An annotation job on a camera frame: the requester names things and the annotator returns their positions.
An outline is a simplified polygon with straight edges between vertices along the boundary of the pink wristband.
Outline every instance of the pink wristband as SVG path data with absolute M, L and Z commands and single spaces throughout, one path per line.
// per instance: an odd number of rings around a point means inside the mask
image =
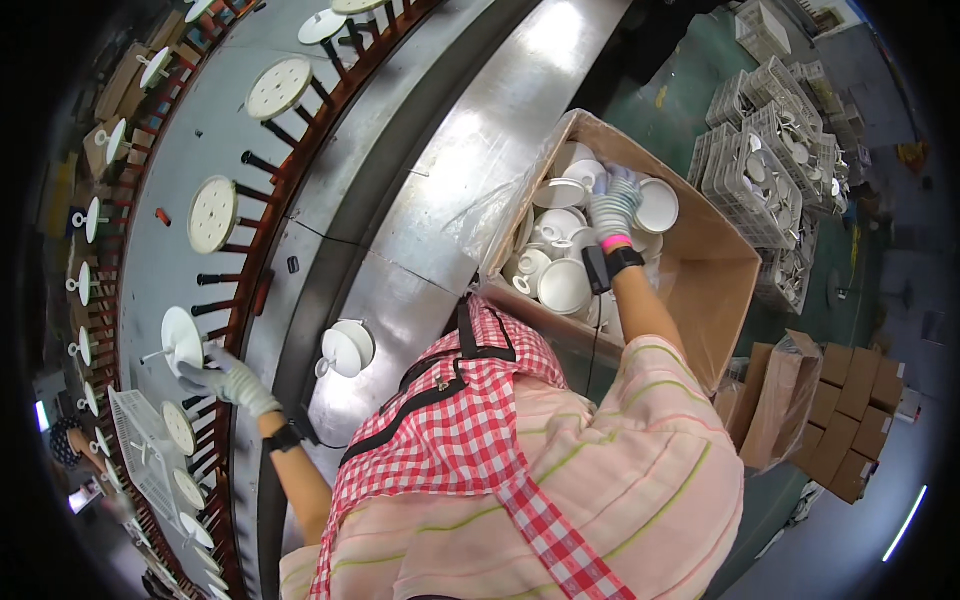
M 613 244 L 627 244 L 632 248 L 634 246 L 634 240 L 626 235 L 611 235 L 600 243 L 600 248 L 603 249 L 603 252 L 606 252 Z

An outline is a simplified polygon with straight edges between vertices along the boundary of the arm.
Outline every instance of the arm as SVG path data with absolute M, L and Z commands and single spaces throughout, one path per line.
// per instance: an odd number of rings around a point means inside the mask
M 69 429 L 66 432 L 66 439 L 70 442 L 70 447 L 73 448 L 74 452 L 83 454 L 83 456 L 90 459 L 93 466 L 101 473 L 107 472 L 107 462 L 104 461 L 103 455 L 96 454 L 90 450 L 90 439 L 84 435 L 83 431 L 76 428 Z
M 266 413 L 256 420 L 260 435 L 264 438 L 273 436 L 286 422 L 283 413 L 278 411 Z M 277 450 L 270 455 L 270 460 L 274 463 L 276 476 L 280 478 L 280 486 L 303 528 L 304 545 L 320 543 L 326 520 L 330 516 L 330 486 L 301 445 L 289 452 Z
M 613 244 L 606 252 L 623 246 L 628 244 Z M 641 335 L 658 335 L 686 356 L 677 324 L 650 287 L 642 267 L 627 267 L 613 278 L 612 284 L 620 323 L 623 325 L 623 338 L 627 344 Z

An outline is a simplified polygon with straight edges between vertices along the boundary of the red checkered apron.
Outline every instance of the red checkered apron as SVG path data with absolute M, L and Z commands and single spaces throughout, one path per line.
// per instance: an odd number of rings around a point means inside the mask
M 328 598 L 330 556 L 344 517 L 379 495 L 496 494 L 570 598 L 634 598 L 530 477 L 516 441 L 514 374 L 566 389 L 533 329 L 476 296 L 458 328 L 403 377 L 400 392 L 366 420 L 341 462 L 310 598 Z

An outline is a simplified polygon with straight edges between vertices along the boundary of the black wristwatch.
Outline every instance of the black wristwatch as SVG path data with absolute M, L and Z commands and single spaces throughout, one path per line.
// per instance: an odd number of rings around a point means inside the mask
M 305 436 L 297 426 L 292 422 L 288 422 L 280 427 L 272 437 L 264 438 L 263 449 L 267 451 L 267 454 L 270 454 L 274 450 L 289 452 L 291 449 L 300 445 L 300 442 L 305 439 Z
M 643 260 L 643 256 L 640 256 L 639 252 L 629 246 L 617 248 L 607 254 L 604 261 L 607 263 L 607 275 L 610 276 L 611 281 L 616 277 L 616 274 L 627 267 L 642 267 L 647 264 L 646 261 Z

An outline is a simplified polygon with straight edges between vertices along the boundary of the white glove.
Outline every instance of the white glove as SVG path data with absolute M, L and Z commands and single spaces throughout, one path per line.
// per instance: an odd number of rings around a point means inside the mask
M 615 235 L 624 235 L 629 239 L 636 210 L 640 206 L 636 173 L 613 163 L 607 165 L 607 170 L 610 177 L 606 190 L 596 186 L 589 203 L 590 220 L 599 244 Z
M 177 364 L 182 375 L 178 382 L 184 390 L 196 396 L 216 395 L 231 404 L 246 406 L 254 419 L 283 410 L 247 365 L 219 346 L 210 347 L 209 354 L 217 361 L 217 369 L 197 369 L 183 362 Z

